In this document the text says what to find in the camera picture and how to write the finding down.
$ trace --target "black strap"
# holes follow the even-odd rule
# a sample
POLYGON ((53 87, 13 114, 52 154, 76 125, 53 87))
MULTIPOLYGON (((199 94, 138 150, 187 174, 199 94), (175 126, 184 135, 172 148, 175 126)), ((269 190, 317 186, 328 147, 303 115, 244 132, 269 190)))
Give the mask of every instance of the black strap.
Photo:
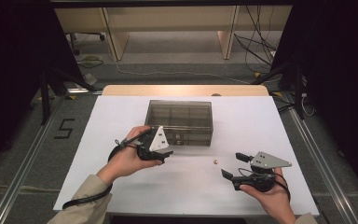
POLYGON ((281 182, 277 181, 276 179, 274 179, 274 182, 275 182, 275 184, 281 186, 284 189, 284 191, 286 191, 287 197, 289 198, 289 202, 290 202, 291 195, 290 195, 289 186, 287 185, 286 179, 283 177, 283 175, 278 175, 278 176, 280 176, 283 179, 283 181, 287 187, 284 184, 282 184, 281 182))
POLYGON ((75 206, 75 205, 79 205, 79 204, 82 204, 82 203, 90 203, 90 202, 94 202, 94 201, 97 201, 101 198, 103 198, 104 196, 106 196, 110 190, 112 189, 112 185, 110 185, 104 192, 102 193, 99 193, 99 194, 96 194, 96 195, 92 195, 92 196, 89 196, 87 198, 82 198, 82 199, 75 199, 75 200, 72 200, 72 201, 69 201, 67 203, 65 203, 63 206, 62 206, 62 209, 65 209, 67 207, 70 207, 70 206, 75 206))

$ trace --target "white tabletop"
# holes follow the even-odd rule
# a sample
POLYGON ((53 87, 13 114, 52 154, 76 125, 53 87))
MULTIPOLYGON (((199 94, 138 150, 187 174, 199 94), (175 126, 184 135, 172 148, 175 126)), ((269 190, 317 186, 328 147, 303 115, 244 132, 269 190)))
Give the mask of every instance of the white tabletop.
POLYGON ((116 180, 108 212, 129 216, 265 215, 254 198, 234 190, 221 175, 221 169, 234 175, 240 175, 238 168, 250 169, 249 163, 236 160, 236 152, 254 156, 264 151, 293 164, 283 168, 283 174, 295 214, 319 215, 279 113, 268 96, 99 96, 54 210, 61 210, 87 176, 106 164, 116 139, 121 141, 132 127, 145 123, 150 100, 212 102, 211 146, 170 146, 174 152, 165 164, 116 180))

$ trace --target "beige sleeve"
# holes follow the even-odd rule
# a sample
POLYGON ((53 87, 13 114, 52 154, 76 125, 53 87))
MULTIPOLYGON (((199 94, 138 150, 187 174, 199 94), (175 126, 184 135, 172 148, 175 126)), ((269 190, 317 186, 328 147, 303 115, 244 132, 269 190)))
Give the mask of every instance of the beige sleeve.
POLYGON ((318 224, 311 213, 307 213, 299 217, 295 224, 318 224))
MULTIPOLYGON (((92 195, 99 194, 107 189, 107 185, 97 175, 89 175, 83 182, 80 188, 75 193, 74 199, 86 198, 92 195)), ((62 224, 62 223, 103 223, 106 207, 112 198, 112 194, 91 202, 82 203, 61 210, 48 224, 62 224)))

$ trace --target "finger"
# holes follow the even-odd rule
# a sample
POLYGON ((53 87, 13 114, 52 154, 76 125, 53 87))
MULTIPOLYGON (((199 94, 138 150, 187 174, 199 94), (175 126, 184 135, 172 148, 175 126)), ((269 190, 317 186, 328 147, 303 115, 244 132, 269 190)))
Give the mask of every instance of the finger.
POLYGON ((256 198, 257 200, 263 195, 263 193, 261 193, 260 191, 249 185, 240 185, 240 189, 243 192, 249 194, 250 196, 256 198))
POLYGON ((274 173, 278 175, 283 175, 282 168, 281 167, 274 168, 274 173))
POLYGON ((281 167, 274 168, 274 173, 276 174, 275 180, 286 186, 287 185, 286 181, 282 178, 283 177, 282 168, 281 167))
POLYGON ((143 161, 143 167, 144 168, 150 168, 150 167, 161 165, 161 164, 162 164, 162 161, 158 161, 158 160, 155 160, 155 161, 143 161))
POLYGON ((127 135, 127 139, 131 139, 134 136, 140 134, 140 133, 144 133, 145 131, 149 130, 150 127, 149 126, 138 126, 138 127, 134 127, 130 130, 129 134, 127 135))

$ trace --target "person's right hand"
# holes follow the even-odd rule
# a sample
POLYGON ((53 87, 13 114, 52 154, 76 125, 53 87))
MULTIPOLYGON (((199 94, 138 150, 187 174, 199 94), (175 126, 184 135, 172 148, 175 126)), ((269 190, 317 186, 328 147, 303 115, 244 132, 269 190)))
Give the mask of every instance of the person's right hand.
MULTIPOLYGON (((279 181, 283 185, 286 185, 283 178, 279 175, 282 175, 281 168, 274 169, 275 180, 279 181)), ((274 187, 267 192, 260 192, 257 189, 248 186, 241 185, 240 189, 252 197, 256 198, 264 210, 271 217, 275 218, 280 224, 293 224, 296 222, 295 214, 293 213, 292 207, 289 203, 289 198, 286 191, 279 185, 274 185, 274 187)))
MULTIPOLYGON (((132 139, 140 133, 149 130, 149 126, 139 126, 132 128, 126 139, 132 139)), ((106 184, 110 185, 112 182, 121 177, 132 175, 133 173, 144 168, 161 165, 162 161, 142 161, 136 152, 136 145, 129 143, 130 147, 124 147, 98 172, 97 176, 106 184)))

